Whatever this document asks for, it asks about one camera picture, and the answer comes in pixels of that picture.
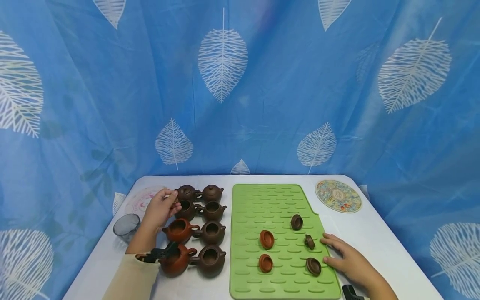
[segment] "drying mat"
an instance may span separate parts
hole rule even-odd
[[[139,191],[137,194],[135,194],[135,196],[132,197],[130,201],[128,201],[127,205],[125,206],[125,213],[137,214],[140,219],[143,218],[145,215],[145,209],[147,209],[150,200],[152,200],[153,196],[155,196],[155,194],[162,189],[166,189],[166,187],[153,186]]]
[[[293,231],[290,219],[303,218],[303,227]],[[275,237],[273,248],[265,250],[260,232]],[[338,299],[340,285],[335,271],[322,261],[328,249],[319,239],[324,228],[299,185],[236,184],[233,187],[230,247],[230,294],[235,299]],[[304,244],[305,234],[315,241],[312,251]],[[258,267],[260,255],[267,253],[273,269],[264,274]],[[311,275],[308,257],[322,264],[318,277]]]
[[[317,183],[315,192],[326,206],[341,213],[355,213],[361,208],[361,198],[353,188],[336,180]]]

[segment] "blue backdrop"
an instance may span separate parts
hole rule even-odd
[[[137,178],[230,173],[352,177],[480,299],[479,6],[1,1],[0,299],[61,299]]]

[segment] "decorative plate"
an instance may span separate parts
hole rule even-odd
[[[141,190],[133,196],[130,201],[128,201],[127,206],[125,206],[125,214],[137,214],[140,219],[143,218],[145,215],[145,209],[147,209],[153,196],[155,196],[159,190],[166,188],[167,187],[164,186],[153,186]]]
[[[318,199],[341,213],[355,213],[361,208],[361,198],[353,188],[336,180],[317,183]]]

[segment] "sleeve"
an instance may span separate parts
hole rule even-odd
[[[141,262],[134,254],[124,255],[102,299],[149,300],[159,266],[159,263]]]

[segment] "green mat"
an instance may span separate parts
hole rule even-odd
[[[335,271],[322,259],[328,256],[319,239],[324,227],[299,185],[236,184],[233,187],[230,247],[230,294],[235,299],[338,299],[342,295]],[[290,219],[303,218],[303,227],[293,231]],[[260,232],[275,237],[273,248],[265,250]],[[304,244],[305,234],[315,241],[315,249]],[[258,267],[260,255],[267,253],[274,267],[264,274]],[[305,261],[316,258],[322,265],[318,277],[311,275]]]

